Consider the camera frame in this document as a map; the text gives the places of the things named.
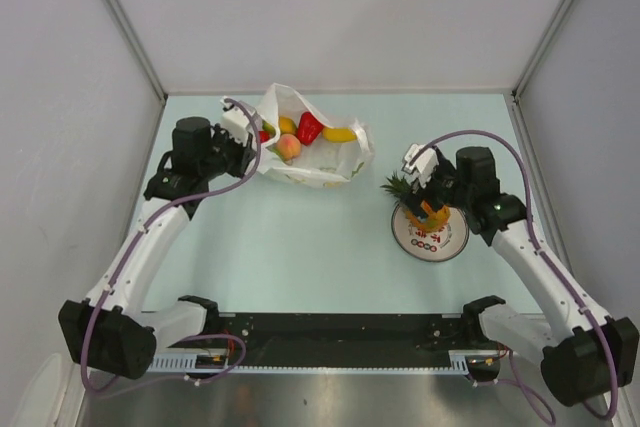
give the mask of white plastic bag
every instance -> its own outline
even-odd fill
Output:
[[[272,84],[255,109],[276,130],[276,135],[262,145],[258,166],[258,172],[272,179],[310,187],[336,187],[350,182],[373,159],[373,142],[366,125],[354,118],[322,114],[291,87]],[[278,117],[289,117],[298,125],[300,116],[306,111],[311,112],[327,127],[351,129],[357,140],[334,143],[328,142],[320,134],[310,146],[303,145],[300,156],[290,161],[291,165],[287,165],[268,149],[280,138]]]

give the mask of plate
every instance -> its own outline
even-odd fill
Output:
[[[391,230],[402,250],[427,262],[453,259],[467,245],[469,226],[462,212],[451,208],[451,217],[437,232],[427,234],[415,227],[400,205],[391,216]]]

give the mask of wire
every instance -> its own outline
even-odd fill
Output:
[[[195,340],[215,340],[215,339],[228,339],[230,342],[233,342],[234,345],[236,343],[239,344],[240,348],[242,349],[242,352],[240,353],[240,357],[238,358],[238,360],[236,360],[232,365],[226,367],[225,369],[221,370],[217,374],[213,374],[212,376],[204,379],[196,379],[196,378],[190,377],[188,374],[163,375],[162,377],[157,377],[155,379],[150,379],[145,382],[136,383],[130,387],[120,389],[117,392],[114,392],[112,394],[107,394],[107,395],[101,394],[100,398],[111,399],[113,397],[126,394],[127,392],[132,392],[134,390],[142,389],[143,387],[148,387],[150,385],[164,382],[166,380],[184,380],[187,382],[193,382],[193,384],[196,387],[199,387],[200,385],[210,384],[211,382],[215,382],[216,380],[221,379],[222,377],[226,377],[227,375],[229,375],[229,372],[231,372],[233,369],[238,367],[244,361],[244,358],[247,354],[247,345],[244,343],[244,341],[240,337],[236,337],[235,335],[230,335],[230,334],[194,335],[193,337],[186,337],[185,339],[182,339],[181,342],[189,342],[189,341],[195,341]]]
[[[231,334],[228,329],[224,329],[222,332],[224,334],[229,334],[229,335]],[[227,342],[227,358],[230,358],[235,351],[236,351],[236,344],[233,340],[229,339],[229,342]]]
[[[518,155],[518,152],[516,152],[516,150],[513,148],[511,144],[509,144],[509,142],[504,140],[499,135],[493,134],[491,132],[487,132],[484,130],[459,130],[457,132],[451,132],[449,134],[443,135],[442,137],[438,137],[437,139],[432,140],[431,142],[426,144],[424,147],[422,147],[418,151],[417,155],[411,160],[409,165],[413,165],[422,154],[424,154],[428,149],[434,147],[439,142],[451,139],[453,137],[459,137],[462,135],[481,135],[483,137],[489,137],[490,139],[493,139],[496,142],[499,142],[500,144],[502,144],[504,147],[506,147],[506,149],[511,153],[513,158],[518,163],[518,167],[520,168],[520,173],[522,174],[522,180],[524,182],[525,204],[527,208],[527,231],[529,232],[529,238],[531,240],[531,243],[533,244],[535,249],[540,252],[540,258],[542,258],[545,261],[547,266],[551,269],[551,271],[555,274],[558,280],[562,283],[564,288],[569,292],[571,297],[573,297],[573,300],[576,302],[576,304],[580,308],[580,311],[584,313],[585,317],[593,327],[593,331],[598,337],[600,344],[602,344],[604,356],[607,361],[607,366],[609,368],[609,382],[611,384],[611,403],[609,404],[609,408],[607,409],[607,412],[605,412],[604,414],[596,412],[593,409],[593,407],[591,407],[587,402],[583,402],[583,405],[594,417],[600,420],[611,420],[616,415],[616,411],[618,410],[618,376],[616,373],[616,367],[613,361],[613,354],[611,353],[611,348],[609,347],[609,343],[607,342],[607,339],[604,335],[604,332],[602,331],[602,328],[600,327],[600,324],[598,324],[598,321],[591,313],[591,310],[589,310],[589,307],[587,306],[586,302],[583,300],[582,296],[576,291],[573,285],[571,285],[569,280],[558,268],[555,262],[553,262],[551,257],[549,257],[549,255],[542,250],[542,245],[540,244],[540,241],[538,240],[533,227],[533,209],[531,205],[531,187],[529,185],[529,176],[527,175],[527,171],[525,169],[524,163],[522,162],[520,155]],[[519,385],[522,390],[522,393],[524,394],[525,397],[527,397],[529,404],[531,404],[532,401],[530,399],[530,395],[528,391],[524,388],[525,387],[524,384],[519,384]]]
[[[456,330],[453,334],[449,334],[449,335],[433,335],[433,334],[429,334],[429,338],[433,339],[433,340],[449,340],[449,339],[454,339],[456,337],[458,337],[460,334],[464,333],[464,327]]]
[[[504,352],[502,352],[500,354],[500,357],[498,357],[498,360],[504,359],[507,356],[507,354],[509,353],[509,349],[507,347],[505,347],[504,344],[500,344],[500,343],[498,343],[498,347],[500,347],[500,351],[504,350]]]
[[[109,387],[111,387],[114,384],[114,382],[118,379],[118,376],[114,376],[106,384],[104,384],[101,387],[95,387],[91,383],[91,381],[89,379],[89,372],[88,372],[88,370],[89,370],[89,368],[88,368],[89,345],[91,343],[91,337],[93,336],[93,331],[95,329],[96,321],[98,319],[98,315],[100,314],[102,306],[106,302],[110,291],[113,289],[113,286],[118,281],[118,277],[120,277],[120,274],[124,270],[125,265],[127,265],[128,260],[133,255],[133,252],[134,252],[135,248],[137,247],[138,243],[140,242],[140,240],[142,239],[142,237],[144,235],[146,235],[146,233],[148,232],[149,228],[153,225],[153,223],[156,221],[156,219],[158,219],[158,217],[160,217],[162,214],[164,214],[167,210],[169,210],[169,209],[171,209],[173,207],[178,207],[178,206],[180,206],[180,205],[182,205],[184,203],[187,203],[187,202],[193,202],[193,201],[196,201],[196,200],[204,200],[204,199],[209,198],[209,197],[214,197],[216,195],[222,195],[222,194],[226,194],[227,192],[231,192],[232,190],[237,189],[241,185],[243,185],[246,182],[248,182],[249,179],[251,179],[251,177],[253,177],[255,175],[255,173],[258,171],[258,164],[260,163],[260,157],[261,157],[261,152],[260,152],[261,151],[261,149],[260,149],[260,144],[261,144],[261,142],[260,142],[260,129],[258,128],[255,120],[253,119],[253,116],[249,112],[248,106],[246,106],[246,104],[244,104],[244,102],[233,100],[233,99],[230,99],[230,98],[226,98],[225,100],[227,102],[231,103],[233,106],[237,107],[245,115],[245,117],[249,120],[249,125],[251,126],[251,130],[253,131],[253,136],[254,136],[255,141],[256,141],[256,157],[255,157],[255,161],[253,163],[253,166],[251,167],[251,169],[249,169],[249,172],[247,172],[243,178],[241,178],[238,182],[235,182],[235,183],[233,183],[233,184],[231,184],[231,185],[229,185],[227,187],[223,187],[222,189],[214,190],[214,191],[211,191],[211,192],[205,192],[205,193],[202,193],[202,194],[187,195],[185,197],[181,197],[179,199],[173,200],[173,201],[163,205],[158,210],[156,210],[153,214],[151,214],[151,216],[149,216],[149,218],[143,224],[143,229],[138,231],[135,234],[135,236],[131,239],[131,242],[127,246],[127,248],[126,248],[124,254],[122,255],[122,257],[120,258],[120,261],[118,262],[118,265],[117,265],[116,269],[114,270],[113,275],[111,276],[111,278],[109,279],[107,285],[105,286],[105,290],[102,292],[102,295],[100,296],[100,298],[96,302],[96,305],[93,308],[93,312],[91,313],[91,316],[89,317],[89,322],[87,324],[87,330],[85,331],[85,334],[84,334],[84,339],[82,341],[82,350],[80,352],[80,377],[82,378],[82,385],[84,385],[84,388],[87,390],[87,392],[90,392],[92,394],[99,394],[101,392],[104,392]]]
[[[544,400],[544,397],[542,397],[538,392],[533,390],[528,385],[524,385],[524,384],[523,385],[519,385],[516,381],[511,380],[511,379],[496,379],[496,380],[491,381],[491,382],[478,382],[478,381],[473,380],[473,378],[471,376],[467,376],[467,379],[469,379],[470,381],[473,382],[473,386],[474,387],[493,387],[494,385],[510,385],[512,387],[518,387],[520,390],[526,391],[530,396],[535,397],[538,400],[538,402],[540,402],[544,406],[544,408],[549,413],[550,419],[546,418],[542,414],[542,412],[540,411],[540,409],[538,408],[537,405],[530,403],[529,405],[531,405],[531,407],[533,407],[533,409],[538,414],[538,417],[540,417],[540,419],[547,425],[550,425],[550,426],[556,425],[556,422],[557,422],[556,414],[553,411],[553,409],[551,408],[551,406],[549,405],[549,403],[546,400]]]

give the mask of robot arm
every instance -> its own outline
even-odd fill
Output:
[[[227,109],[223,125],[238,131],[236,110]],[[130,379],[147,371],[158,348],[204,331],[218,332],[221,321],[215,302],[186,296],[154,313],[143,313],[142,303],[167,251],[208,193],[209,181],[223,174],[243,177],[254,160],[253,136],[245,131],[241,137],[221,125],[211,126],[204,118],[178,121],[173,150],[164,154],[147,184],[137,228],[84,301],[69,300],[60,310],[58,319],[76,363],[81,363],[87,330],[91,334],[87,365]],[[196,198],[167,205],[187,196]],[[95,325],[88,329],[96,308]]]
[[[402,170],[412,188],[402,202],[418,217],[427,202],[464,212],[474,234],[480,235],[516,271],[542,309],[548,326],[519,315],[497,297],[470,304],[479,335],[508,345],[539,364],[549,390],[564,405],[574,405],[610,390],[609,368],[594,332],[589,311],[611,350],[618,385],[631,382],[638,348],[638,330],[628,318],[614,320],[576,282],[544,241],[533,241],[527,209],[515,196],[500,192],[495,161],[483,147],[456,154],[456,167],[437,149],[412,145]],[[533,232],[540,238],[535,224]],[[579,305],[570,294],[581,297]]]

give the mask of light blue table surface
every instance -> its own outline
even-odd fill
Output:
[[[260,96],[238,98],[256,105]],[[471,236],[453,260],[419,261],[396,244],[393,200],[379,188],[401,166],[407,147],[453,130],[485,129],[516,145],[500,95],[323,94],[307,98],[321,111],[356,116],[371,127],[372,165],[351,184],[311,189],[256,176],[224,197],[204,201],[171,247],[147,298],[146,310],[186,294],[215,300],[226,312],[459,313],[463,304],[495,294],[517,311],[539,307],[511,268]],[[219,97],[170,97],[145,177],[171,149],[178,119],[199,115],[215,123]],[[466,137],[441,145],[450,159],[465,145],[488,145],[502,189],[522,196],[513,159],[489,139]],[[216,179],[211,189],[235,179]]]

